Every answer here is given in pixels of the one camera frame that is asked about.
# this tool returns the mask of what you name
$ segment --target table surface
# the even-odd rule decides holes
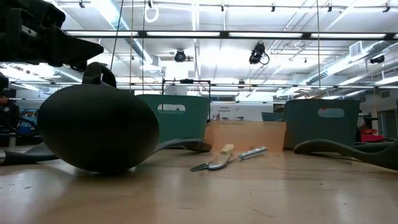
[[[291,151],[189,171],[211,153],[165,150],[116,176],[0,167],[0,223],[397,223],[396,171]]]

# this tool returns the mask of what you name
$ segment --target knife handle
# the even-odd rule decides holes
[[[234,150],[234,145],[233,144],[226,144],[224,148],[220,151],[220,154],[232,154],[232,151]]]
[[[250,151],[241,153],[241,154],[239,155],[239,158],[240,158],[240,159],[244,159],[244,158],[247,157],[247,156],[251,156],[251,155],[257,154],[257,153],[259,153],[259,152],[264,152],[264,151],[266,151],[267,149],[268,149],[267,147],[260,147],[260,148],[252,149],[252,150],[250,150]]]

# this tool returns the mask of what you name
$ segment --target wooden table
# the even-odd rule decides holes
[[[0,223],[397,223],[398,172],[291,151],[189,171],[211,158],[166,150],[117,176],[0,167]]]

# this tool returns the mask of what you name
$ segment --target air duct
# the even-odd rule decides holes
[[[120,11],[114,0],[91,0],[92,5],[99,13],[107,20],[114,30],[118,29],[118,23],[120,18]],[[127,22],[120,18],[119,30],[130,30]],[[130,45],[133,51],[140,57],[144,63],[152,64],[153,56],[148,54],[137,39],[124,39],[128,45]]]
[[[341,72],[351,66],[370,58],[378,57],[380,54],[384,54],[387,48],[394,45],[395,41],[379,41],[379,42],[358,42],[353,46],[359,47],[358,51],[354,54],[352,51],[344,54],[336,60],[328,62],[318,73],[318,70],[310,73],[307,77],[302,80],[299,85],[312,85],[315,82],[329,77],[333,74]],[[291,95],[293,92],[299,90],[298,87],[287,88],[284,90],[278,90],[277,96]]]

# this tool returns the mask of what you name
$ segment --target ceiling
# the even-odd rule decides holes
[[[79,6],[79,0],[48,1],[67,15],[62,29],[114,30],[96,6],[95,1],[99,0],[83,1],[85,8]],[[328,12],[328,0],[319,0],[318,9],[316,0],[153,0],[153,6],[159,9],[159,17],[154,22],[146,22],[144,19],[144,6],[148,7],[148,1],[105,1],[114,1],[118,11],[121,10],[123,2],[122,19],[132,30],[317,32],[319,27],[320,32],[398,32],[397,0],[333,0],[330,1],[331,12]],[[275,11],[271,12],[273,3]],[[386,3],[391,8],[389,12],[383,12]],[[153,16],[154,10],[149,10],[148,17]],[[196,54],[193,39],[139,39],[139,43],[148,54],[161,60],[156,65],[159,69],[142,71],[142,64],[137,60],[139,55],[136,55],[123,39],[116,40],[116,45],[114,39],[87,40],[105,47],[105,53],[90,61],[103,62],[110,66],[114,52],[116,59],[112,71],[118,80],[126,80],[124,77],[131,75],[132,82],[141,82],[142,76],[146,77],[145,82],[159,82],[164,73],[166,76],[170,75],[167,68],[176,64],[173,60],[176,50],[184,50],[192,60],[178,66],[184,72],[188,71],[188,78],[228,83],[245,80],[246,83],[278,84],[300,84],[303,80],[301,77],[318,70],[318,62],[322,68],[348,54],[350,45],[356,43],[345,40],[323,40],[318,43],[313,40],[198,39]],[[251,50],[258,42],[263,42],[268,50],[270,62],[266,66],[250,65],[248,62]],[[135,55],[134,61],[131,61],[131,52]],[[344,80],[366,73],[366,67],[367,71],[370,71],[396,62],[398,53],[396,48],[391,48],[384,55],[384,64],[365,66],[365,62],[361,61],[334,73],[322,82],[338,85]],[[195,62],[198,73],[195,73]]]

